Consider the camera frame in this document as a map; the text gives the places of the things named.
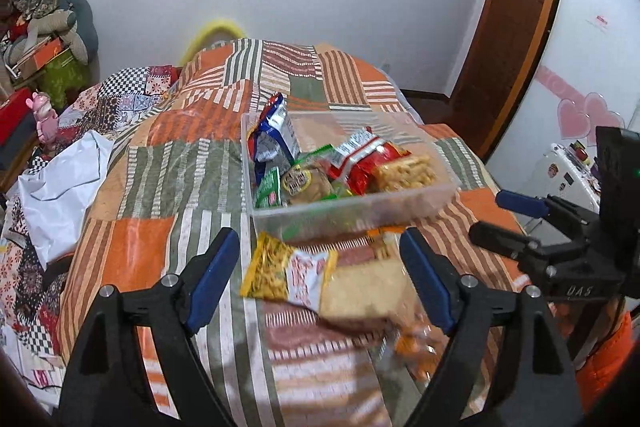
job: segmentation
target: baseboard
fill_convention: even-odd
[[[441,100],[449,103],[450,98],[443,92],[418,91],[415,89],[401,89],[402,94],[411,98],[423,98],[427,100]]]

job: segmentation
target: pink heart decal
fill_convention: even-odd
[[[591,129],[587,136],[587,146],[596,145],[596,126],[624,127],[622,117],[607,107],[604,97],[597,92],[590,92],[584,99],[584,111],[589,115]]]
[[[578,110],[575,102],[568,99],[561,100],[558,104],[558,123],[563,140],[584,138],[591,129],[588,115]]]

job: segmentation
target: pink toy figure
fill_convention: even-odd
[[[58,134],[58,114],[51,107],[49,96],[44,92],[36,91],[33,93],[33,100],[27,98],[25,102],[36,119],[38,139],[44,145],[53,145]]]

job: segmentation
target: white plastic bag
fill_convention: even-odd
[[[89,131],[38,174],[18,177],[24,219],[44,269],[76,247],[84,214],[107,177],[112,148],[113,142]]]

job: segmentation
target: yellow arch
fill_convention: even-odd
[[[216,19],[200,30],[196,38],[191,41],[187,51],[182,56],[180,60],[180,66],[185,66],[187,62],[189,62],[193,56],[199,52],[205,45],[207,39],[210,38],[214,33],[217,32],[225,32],[231,35],[235,39],[244,39],[246,37],[245,32],[243,32],[239,26],[232,21],[224,20],[224,19]]]

